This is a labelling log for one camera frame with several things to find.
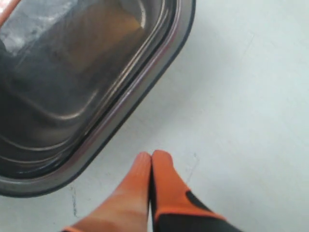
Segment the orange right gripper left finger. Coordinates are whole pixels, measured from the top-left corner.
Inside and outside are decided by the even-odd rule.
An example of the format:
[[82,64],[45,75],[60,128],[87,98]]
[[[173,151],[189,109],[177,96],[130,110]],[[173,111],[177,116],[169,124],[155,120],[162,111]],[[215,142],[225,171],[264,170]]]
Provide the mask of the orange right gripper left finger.
[[151,156],[139,153],[113,193],[65,232],[145,232],[149,213]]

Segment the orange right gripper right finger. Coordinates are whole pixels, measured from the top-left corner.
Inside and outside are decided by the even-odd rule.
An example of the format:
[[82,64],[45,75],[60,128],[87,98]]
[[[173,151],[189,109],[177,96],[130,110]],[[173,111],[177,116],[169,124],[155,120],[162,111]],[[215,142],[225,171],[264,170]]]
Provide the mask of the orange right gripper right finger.
[[152,154],[150,202],[154,232],[240,231],[192,193],[163,150]]

